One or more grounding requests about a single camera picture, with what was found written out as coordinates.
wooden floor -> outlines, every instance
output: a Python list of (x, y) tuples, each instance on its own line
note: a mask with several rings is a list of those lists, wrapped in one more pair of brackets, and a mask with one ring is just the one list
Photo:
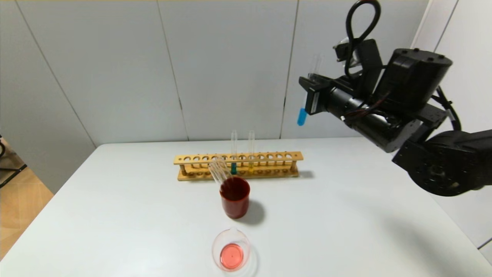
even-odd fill
[[(23, 162), (7, 149), (0, 167), (19, 168)], [(2, 172), (0, 181), (10, 173)], [(0, 189), (0, 260), (29, 224), (51, 200), (51, 193), (30, 168), (24, 169)]]

pink liquid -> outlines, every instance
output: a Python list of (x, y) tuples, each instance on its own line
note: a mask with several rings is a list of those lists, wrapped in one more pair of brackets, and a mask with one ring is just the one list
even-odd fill
[(241, 246), (230, 243), (220, 252), (220, 262), (227, 269), (234, 269), (238, 267), (243, 261), (243, 249)]

petri dish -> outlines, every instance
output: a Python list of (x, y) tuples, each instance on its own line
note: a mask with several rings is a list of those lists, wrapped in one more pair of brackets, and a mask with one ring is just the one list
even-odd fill
[(212, 257), (223, 271), (232, 272), (244, 267), (249, 260), (250, 245), (246, 235), (232, 227), (220, 233), (212, 245)]

black cable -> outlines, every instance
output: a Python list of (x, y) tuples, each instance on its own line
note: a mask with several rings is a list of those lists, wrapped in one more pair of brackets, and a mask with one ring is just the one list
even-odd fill
[(460, 118), (458, 117), (458, 114), (456, 114), (455, 109), (451, 105), (452, 102), (451, 101), (448, 101), (446, 99), (446, 96), (444, 96), (444, 92), (442, 91), (441, 86), (438, 86), (437, 89), (436, 89), (436, 91), (437, 91), (437, 95), (439, 96), (439, 98), (433, 95), (432, 96), (432, 99), (436, 100), (447, 111), (450, 112), (451, 115), (450, 115), (449, 119), (451, 120), (451, 124), (453, 125), (453, 130), (455, 130), (455, 131), (461, 131)]
[[(368, 28), (362, 33), (360, 37), (357, 39), (354, 38), (354, 32), (352, 30), (352, 16), (354, 15), (355, 10), (363, 4), (371, 4), (374, 7), (374, 18), (372, 22), (369, 24)], [(352, 55), (359, 43), (364, 41), (366, 37), (372, 32), (374, 27), (376, 27), (377, 22), (379, 21), (379, 17), (381, 16), (381, 6), (377, 0), (358, 0), (355, 4), (350, 8), (347, 14), (347, 19), (345, 20), (345, 28), (347, 30), (348, 37), (348, 57), (345, 62), (345, 75), (349, 79), (352, 79), (350, 75), (349, 68), (350, 63), (352, 61)]]

red liquid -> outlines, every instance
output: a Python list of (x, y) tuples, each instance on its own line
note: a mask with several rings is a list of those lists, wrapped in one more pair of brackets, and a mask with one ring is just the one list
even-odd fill
[(222, 207), (230, 218), (241, 218), (249, 207), (249, 184), (243, 178), (227, 179), (220, 186)]
[(234, 269), (238, 267), (243, 261), (243, 249), (241, 246), (230, 243), (220, 252), (220, 262), (227, 269)]

